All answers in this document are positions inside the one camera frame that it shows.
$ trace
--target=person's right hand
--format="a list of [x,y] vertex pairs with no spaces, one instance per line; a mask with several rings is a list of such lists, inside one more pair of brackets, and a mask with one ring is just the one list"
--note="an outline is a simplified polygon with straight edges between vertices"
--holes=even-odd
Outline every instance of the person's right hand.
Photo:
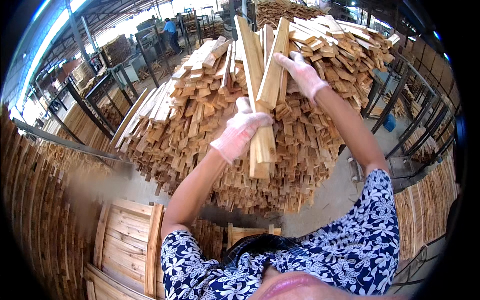
[[316,105],[315,95],[320,89],[328,86],[328,83],[318,77],[317,71],[304,62],[303,56],[298,52],[290,51],[293,60],[280,53],[274,53],[273,57],[279,65],[288,70],[298,85],[298,91]]

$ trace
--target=floral shirt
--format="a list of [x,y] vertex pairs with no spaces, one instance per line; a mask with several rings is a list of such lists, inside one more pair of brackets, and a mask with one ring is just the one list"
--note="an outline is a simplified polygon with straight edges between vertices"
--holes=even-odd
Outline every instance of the floral shirt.
[[262,283],[266,265],[307,272],[360,295],[384,294],[398,264],[398,221],[388,174],[376,169],[350,211],[299,238],[295,251],[242,253],[236,263],[206,260],[191,233],[176,230],[162,244],[166,299],[244,300]]

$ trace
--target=worker in blue shirt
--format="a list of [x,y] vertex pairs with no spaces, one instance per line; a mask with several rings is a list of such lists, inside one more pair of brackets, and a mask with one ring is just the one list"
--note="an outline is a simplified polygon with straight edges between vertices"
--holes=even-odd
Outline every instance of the worker in blue shirt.
[[170,46],[172,47],[173,51],[175,51],[177,55],[181,54],[183,50],[180,48],[179,45],[179,34],[177,32],[175,23],[173,23],[169,18],[165,18],[165,26],[163,27],[163,30],[160,31],[160,33],[164,33],[165,31],[170,37]]

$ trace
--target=hand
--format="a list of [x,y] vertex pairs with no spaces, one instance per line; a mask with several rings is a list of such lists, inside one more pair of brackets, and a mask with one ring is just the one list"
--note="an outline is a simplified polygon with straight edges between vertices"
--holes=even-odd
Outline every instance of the hand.
[[[317,71],[315,71],[311,65],[304,62],[303,56],[298,52],[290,52],[290,57],[292,57],[293,60],[280,53],[274,53],[273,57],[279,65],[288,70],[298,85],[298,91],[306,96],[312,103],[316,104],[314,100],[315,95],[320,89],[328,86],[328,83],[318,77]],[[288,85],[287,83],[287,91],[296,92],[293,87]]]
[[227,121],[227,128],[222,135],[210,143],[229,164],[240,157],[259,127],[273,124],[270,115],[252,112],[247,97],[238,98],[236,104],[238,113]]

